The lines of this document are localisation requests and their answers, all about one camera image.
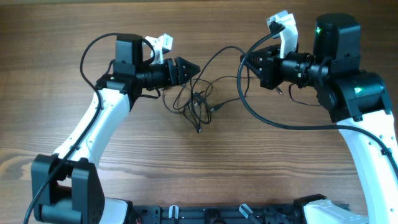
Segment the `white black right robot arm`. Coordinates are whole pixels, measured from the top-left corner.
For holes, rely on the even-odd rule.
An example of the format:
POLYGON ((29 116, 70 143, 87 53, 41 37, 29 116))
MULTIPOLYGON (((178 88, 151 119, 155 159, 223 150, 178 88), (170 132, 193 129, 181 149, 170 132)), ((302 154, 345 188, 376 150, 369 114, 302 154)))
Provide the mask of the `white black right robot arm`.
POLYGON ((312 53, 298 51, 292 14, 281 11, 267 20, 269 37, 280 44, 255 43, 240 58, 263 88, 288 82, 313 87, 318 104, 330 115, 327 129, 343 136, 354 160, 368 214, 361 216, 317 194, 298 198, 285 212, 266 212, 285 223, 396 223, 397 140, 392 103, 384 80, 359 67, 361 27, 348 14, 317 17, 312 53))

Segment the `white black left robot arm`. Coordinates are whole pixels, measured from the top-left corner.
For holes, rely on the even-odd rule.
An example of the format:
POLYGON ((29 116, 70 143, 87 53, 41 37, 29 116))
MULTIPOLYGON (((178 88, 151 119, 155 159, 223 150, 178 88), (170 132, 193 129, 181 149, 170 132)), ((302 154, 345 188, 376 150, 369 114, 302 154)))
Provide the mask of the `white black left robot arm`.
POLYGON ((43 223, 141 223, 131 201, 104 195, 98 164, 121 121, 143 90, 183 85, 200 68, 181 57, 164 58, 172 37, 116 34, 115 58, 91 84, 91 105, 53 154, 39 154, 31 166, 30 217, 43 223))

